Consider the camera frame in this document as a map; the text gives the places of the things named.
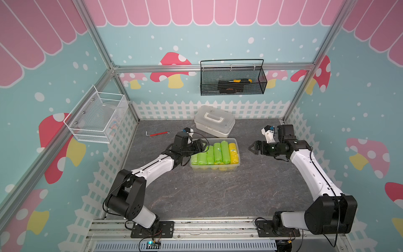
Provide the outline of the light green roll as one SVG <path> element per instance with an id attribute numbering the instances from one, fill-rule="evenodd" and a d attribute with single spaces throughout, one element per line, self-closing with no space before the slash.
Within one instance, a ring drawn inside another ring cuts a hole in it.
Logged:
<path id="1" fill-rule="evenodd" d="M 191 165 L 198 165 L 198 154 L 191 156 Z"/>

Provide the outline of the clear plastic storage box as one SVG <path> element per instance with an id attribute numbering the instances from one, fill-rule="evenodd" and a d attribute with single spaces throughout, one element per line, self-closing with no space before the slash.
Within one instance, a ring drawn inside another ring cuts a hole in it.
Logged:
<path id="1" fill-rule="evenodd" d="M 209 138 L 206 151 L 191 156 L 194 171 L 228 172 L 236 170 L 241 163 L 237 140 L 234 138 Z"/>

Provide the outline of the yellow roll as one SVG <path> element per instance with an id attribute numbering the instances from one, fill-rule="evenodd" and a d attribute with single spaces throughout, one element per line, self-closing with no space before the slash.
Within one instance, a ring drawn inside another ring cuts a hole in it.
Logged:
<path id="1" fill-rule="evenodd" d="M 238 164 L 239 163 L 239 154 L 237 145 L 235 143 L 229 144 L 229 155 L 230 155 L 230 163 Z"/>

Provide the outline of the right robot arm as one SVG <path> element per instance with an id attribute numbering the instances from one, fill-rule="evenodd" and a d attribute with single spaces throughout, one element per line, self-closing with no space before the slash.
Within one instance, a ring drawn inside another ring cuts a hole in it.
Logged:
<path id="1" fill-rule="evenodd" d="M 344 194 L 326 175 L 313 154 L 313 148 L 294 134 L 293 125 L 265 126 L 261 133 L 265 140 L 250 147 L 255 155 L 291 162 L 305 180 L 313 203 L 302 212 L 276 212 L 272 226 L 309 231 L 314 235 L 348 234 L 353 226 L 357 201 Z"/>

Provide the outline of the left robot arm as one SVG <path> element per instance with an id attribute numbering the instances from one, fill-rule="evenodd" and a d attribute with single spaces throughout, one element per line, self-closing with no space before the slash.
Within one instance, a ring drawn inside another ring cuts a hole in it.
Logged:
<path id="1" fill-rule="evenodd" d="M 186 128 L 176 134 L 174 142 L 155 160 L 131 171 L 119 171 L 102 205 L 105 211 L 111 210 L 114 215 L 142 228 L 156 229 L 158 216 L 144 206 L 146 189 L 160 176 L 181 165 L 184 159 L 207 151 L 207 138 L 193 139 L 193 135 L 194 132 Z"/>

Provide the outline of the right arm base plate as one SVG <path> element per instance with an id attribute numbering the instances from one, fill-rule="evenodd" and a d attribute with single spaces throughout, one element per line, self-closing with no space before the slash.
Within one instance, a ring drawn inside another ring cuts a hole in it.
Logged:
<path id="1" fill-rule="evenodd" d="M 287 228 L 278 226 L 275 227 L 273 221 L 266 220 L 263 218 L 258 218 L 255 220 L 255 227 L 258 232 L 258 236 L 262 237 L 285 237 L 288 239 L 294 239 L 301 236 L 299 230 L 294 228 Z"/>

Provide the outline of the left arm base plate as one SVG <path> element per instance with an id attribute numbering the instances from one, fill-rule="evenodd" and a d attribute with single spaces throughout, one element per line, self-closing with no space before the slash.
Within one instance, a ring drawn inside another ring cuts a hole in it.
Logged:
<path id="1" fill-rule="evenodd" d="M 150 228 L 144 228 L 143 226 L 135 223 L 131 228 L 131 238 L 172 238 L 174 231 L 173 221 L 158 221 L 154 223 Z"/>

